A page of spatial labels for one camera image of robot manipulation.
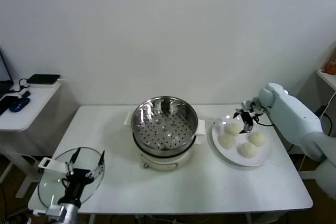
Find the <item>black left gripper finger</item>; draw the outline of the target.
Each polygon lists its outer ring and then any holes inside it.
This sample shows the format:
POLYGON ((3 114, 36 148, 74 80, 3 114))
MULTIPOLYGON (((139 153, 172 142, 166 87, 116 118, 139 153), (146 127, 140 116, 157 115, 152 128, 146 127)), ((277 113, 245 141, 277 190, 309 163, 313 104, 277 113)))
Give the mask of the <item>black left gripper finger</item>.
POLYGON ((88 178, 97 178, 104 172, 104 153, 105 151, 102 152, 100 159, 98 161, 98 165, 87 173, 88 178))
POLYGON ((66 165, 66 175, 73 175, 74 174, 74 164, 77 160, 77 157, 80 153, 81 148, 77 148, 77 150, 75 151, 75 153, 71 156, 70 161, 65 162, 66 165))

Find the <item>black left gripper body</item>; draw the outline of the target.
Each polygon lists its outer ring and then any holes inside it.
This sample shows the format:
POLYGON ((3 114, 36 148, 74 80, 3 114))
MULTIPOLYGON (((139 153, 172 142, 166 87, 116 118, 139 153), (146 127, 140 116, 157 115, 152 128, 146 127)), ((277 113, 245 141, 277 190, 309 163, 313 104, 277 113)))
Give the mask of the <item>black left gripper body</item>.
POLYGON ((59 204, 80 204, 84 188, 92 183, 90 170, 75 168, 72 175, 61 179, 65 194, 58 200, 59 204))

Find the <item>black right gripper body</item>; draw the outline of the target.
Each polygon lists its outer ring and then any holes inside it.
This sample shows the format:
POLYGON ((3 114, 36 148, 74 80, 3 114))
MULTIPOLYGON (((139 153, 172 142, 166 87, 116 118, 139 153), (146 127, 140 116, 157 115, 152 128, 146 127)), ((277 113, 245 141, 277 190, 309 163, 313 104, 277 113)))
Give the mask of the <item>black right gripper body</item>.
POLYGON ((253 126, 253 118, 249 114, 249 112, 243 111, 242 112, 242 117, 243 122, 246 126, 253 126))

